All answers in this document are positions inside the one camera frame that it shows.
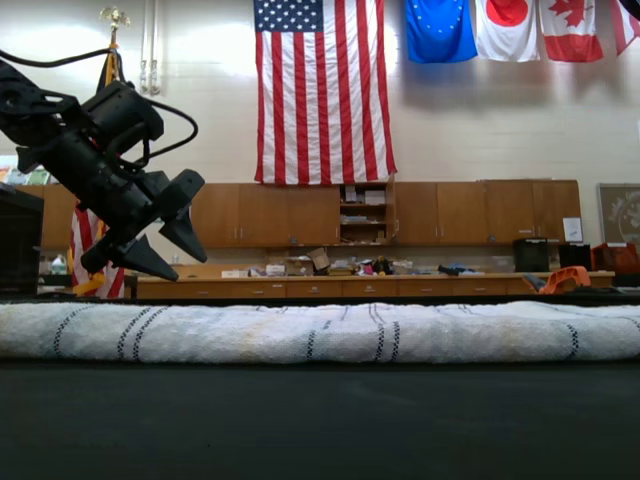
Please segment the white paper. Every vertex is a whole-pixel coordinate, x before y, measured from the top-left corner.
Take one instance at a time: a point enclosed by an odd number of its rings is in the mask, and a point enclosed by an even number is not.
[[[582,242],[582,219],[580,217],[566,217],[564,224],[564,239],[566,242]]]

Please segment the american flag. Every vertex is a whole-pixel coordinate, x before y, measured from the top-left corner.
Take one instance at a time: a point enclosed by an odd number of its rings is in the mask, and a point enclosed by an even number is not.
[[[98,83],[98,91],[114,79],[124,81],[120,55],[109,54]],[[73,291],[81,296],[122,298],[124,296],[124,268],[115,268],[111,262],[97,274],[90,274],[82,266],[81,258],[107,232],[107,226],[91,210],[82,211],[76,205],[71,220],[71,247],[69,270]]]
[[[342,184],[396,172],[384,0],[254,0],[256,181]]]

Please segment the black cable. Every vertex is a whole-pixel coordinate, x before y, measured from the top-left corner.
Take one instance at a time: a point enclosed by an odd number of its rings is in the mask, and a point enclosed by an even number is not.
[[[93,52],[83,53],[82,55],[77,55],[75,57],[61,58],[60,60],[54,60],[52,62],[36,62],[34,60],[26,60],[24,58],[16,57],[14,55],[11,55],[5,52],[4,50],[0,50],[0,58],[4,58],[5,60],[9,60],[10,62],[17,63],[18,65],[25,65],[27,67],[55,68],[55,67],[61,67],[63,65],[68,65],[70,63],[80,62],[82,60],[97,57],[100,55],[108,55],[109,53],[112,53],[112,52],[115,52],[115,49],[103,48],[102,50],[95,50]]]
[[[158,155],[163,155],[163,154],[168,153],[168,152],[170,152],[172,150],[175,150],[176,148],[180,148],[183,145],[186,145],[187,143],[192,141],[194,138],[196,138],[198,136],[198,132],[199,132],[198,124],[196,123],[196,121],[193,118],[191,118],[189,115],[187,115],[186,113],[178,110],[177,108],[170,107],[169,105],[164,105],[163,103],[160,103],[160,102],[154,102],[153,100],[147,99],[147,102],[149,102],[151,105],[153,105],[156,108],[159,108],[161,110],[166,110],[169,113],[173,113],[174,115],[177,115],[179,117],[184,118],[193,127],[193,132],[191,132],[191,135],[189,135],[184,140],[180,140],[179,142],[176,142],[173,145],[169,145],[168,147],[162,148],[162,149],[158,150],[157,152],[153,152],[148,157],[146,155],[142,156],[138,160],[136,160],[134,163],[138,163],[138,162],[147,162],[148,163],[149,160],[151,160],[154,157],[157,157]]]
[[[123,72],[123,69],[122,69],[122,59],[121,59],[120,55],[118,54],[117,50],[111,49],[111,48],[103,48],[101,50],[95,50],[93,52],[84,53],[82,55],[76,55],[75,57],[61,58],[60,60],[54,60],[54,61],[51,61],[51,62],[36,62],[36,61],[33,61],[33,60],[26,60],[24,58],[20,58],[20,57],[16,57],[14,55],[11,55],[11,54],[5,52],[4,50],[0,50],[0,58],[4,58],[5,60],[9,60],[10,62],[14,62],[14,63],[17,63],[18,65],[24,65],[24,66],[27,66],[27,67],[55,68],[55,67],[61,67],[63,65],[68,65],[70,63],[80,62],[80,61],[86,60],[88,58],[97,57],[99,55],[108,55],[109,53],[115,53],[116,55],[118,55],[118,65],[119,65],[120,75],[124,79],[124,72]],[[165,111],[167,111],[169,113],[173,113],[174,115],[177,115],[177,116],[182,117],[183,119],[185,119],[193,127],[193,132],[191,132],[191,135],[189,135],[184,140],[176,142],[173,145],[169,145],[168,147],[162,148],[162,149],[160,149],[157,152],[154,152],[152,154],[149,154],[148,144],[145,145],[144,155],[141,158],[139,158],[138,160],[136,160],[135,162],[133,162],[134,164],[139,164],[139,165],[144,165],[144,166],[146,166],[149,163],[149,160],[151,160],[152,158],[157,157],[159,155],[163,155],[165,153],[168,153],[168,152],[170,152],[172,150],[175,150],[176,148],[180,148],[183,145],[186,145],[187,143],[191,142],[194,138],[196,138],[198,136],[198,132],[199,132],[198,124],[196,123],[196,121],[193,118],[191,118],[189,115],[187,115],[186,113],[178,110],[177,108],[170,107],[169,105],[164,105],[163,103],[160,103],[160,102],[155,102],[153,100],[148,100],[148,99],[147,99],[147,101],[151,105],[156,107],[156,108],[159,108],[161,110],[165,110]]]

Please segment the black table surface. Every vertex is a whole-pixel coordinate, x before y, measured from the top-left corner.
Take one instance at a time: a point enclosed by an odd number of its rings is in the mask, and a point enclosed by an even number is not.
[[[0,362],[6,479],[637,479],[640,363]]]

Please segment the flag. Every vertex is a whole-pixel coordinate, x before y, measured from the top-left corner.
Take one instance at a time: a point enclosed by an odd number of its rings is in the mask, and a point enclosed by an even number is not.
[[[450,63],[476,55],[469,0],[407,0],[409,60]]]
[[[122,59],[119,54],[109,54],[98,82],[98,91],[112,80],[124,81]],[[116,268],[111,261],[101,272],[90,274],[82,266],[82,255],[107,232],[107,226],[91,210],[80,210],[76,204],[71,219],[71,247],[68,265],[71,271],[73,291],[77,295],[100,298],[122,298],[124,296],[124,268]]]
[[[384,0],[254,0],[256,181],[387,178],[391,148]]]
[[[595,62],[604,56],[595,0],[540,0],[540,22],[550,60]]]
[[[640,22],[636,20],[620,4],[619,0],[609,0],[611,5],[611,19],[616,35],[618,55],[626,50],[636,38],[640,37]]]
[[[476,0],[478,55],[501,62],[539,60],[534,0]]]

